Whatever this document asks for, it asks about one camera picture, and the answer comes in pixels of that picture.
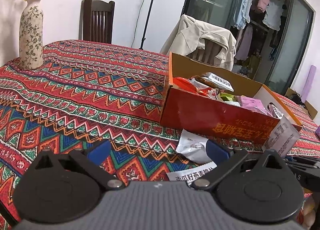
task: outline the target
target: cable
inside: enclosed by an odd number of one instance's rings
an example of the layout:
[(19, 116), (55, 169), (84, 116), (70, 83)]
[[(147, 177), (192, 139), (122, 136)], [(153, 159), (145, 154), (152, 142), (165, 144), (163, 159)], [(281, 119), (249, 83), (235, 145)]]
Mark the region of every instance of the cable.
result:
[(132, 41), (131, 47), (133, 46), (134, 40), (135, 40), (135, 38), (136, 38), (136, 32), (137, 32), (137, 27), (138, 27), (138, 20), (139, 20), (139, 17), (140, 17), (140, 12), (141, 12), (143, 3), (144, 3), (144, 0), (142, 1), (141, 7), (140, 7), (140, 10), (139, 10), (139, 14), (138, 14), (138, 18), (137, 18), (137, 23), (136, 23), (136, 28), (135, 28), (135, 30), (134, 30), (134, 36), (133, 36), (133, 41)]

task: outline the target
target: white shirt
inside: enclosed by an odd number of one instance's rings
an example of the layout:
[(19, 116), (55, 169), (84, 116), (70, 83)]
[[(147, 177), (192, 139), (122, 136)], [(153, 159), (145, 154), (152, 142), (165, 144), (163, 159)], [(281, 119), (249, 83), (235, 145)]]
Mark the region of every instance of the white shirt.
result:
[(284, 0), (270, 0), (269, 6), (266, 8), (266, 14), (263, 19), (264, 24), (276, 31), (280, 30), (283, 4)]
[(236, 39), (230, 30), (187, 15), (181, 16), (160, 54), (169, 55), (173, 52), (187, 56), (196, 49), (205, 49), (205, 39), (222, 47), (221, 51), (214, 56), (214, 65), (231, 71), (236, 54)]

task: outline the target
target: light blue shirt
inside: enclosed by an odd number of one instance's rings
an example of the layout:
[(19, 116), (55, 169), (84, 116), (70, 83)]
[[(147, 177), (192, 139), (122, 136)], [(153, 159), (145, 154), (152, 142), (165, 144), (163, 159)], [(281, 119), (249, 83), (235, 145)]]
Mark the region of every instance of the light blue shirt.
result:
[(252, 0), (242, 0), (241, 4), (236, 8), (233, 16), (234, 27), (237, 29), (244, 29), (245, 25), (250, 22), (249, 11)]

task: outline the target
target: open box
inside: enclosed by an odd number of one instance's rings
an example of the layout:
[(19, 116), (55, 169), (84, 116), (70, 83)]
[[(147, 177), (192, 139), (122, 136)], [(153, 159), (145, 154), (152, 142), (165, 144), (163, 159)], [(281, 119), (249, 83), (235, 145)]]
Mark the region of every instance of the open box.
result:
[(279, 119), (183, 91), (173, 84), (173, 77), (190, 78), (206, 72), (228, 80), (234, 89), (229, 93), (260, 99), (264, 107), (273, 103), (298, 131), (301, 130), (300, 121), (264, 84), (174, 53), (169, 56), (164, 85), (162, 126), (208, 136), (249, 140), (259, 145), (265, 142)]
[[(291, 88), (288, 88), (284, 96), (290, 97), (294, 93), (296, 93), (294, 90), (292, 90)], [(299, 107), (313, 120), (318, 114), (318, 111), (308, 101), (305, 101), (304, 104), (307, 109), (304, 109), (302, 106), (299, 106)]]

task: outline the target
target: vase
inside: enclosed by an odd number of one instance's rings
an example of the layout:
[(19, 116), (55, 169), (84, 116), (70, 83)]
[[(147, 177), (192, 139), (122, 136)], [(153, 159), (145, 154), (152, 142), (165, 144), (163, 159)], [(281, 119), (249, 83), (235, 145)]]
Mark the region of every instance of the vase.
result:
[(33, 70), (43, 65), (41, 0), (27, 0), (20, 19), (19, 55), (22, 70)]

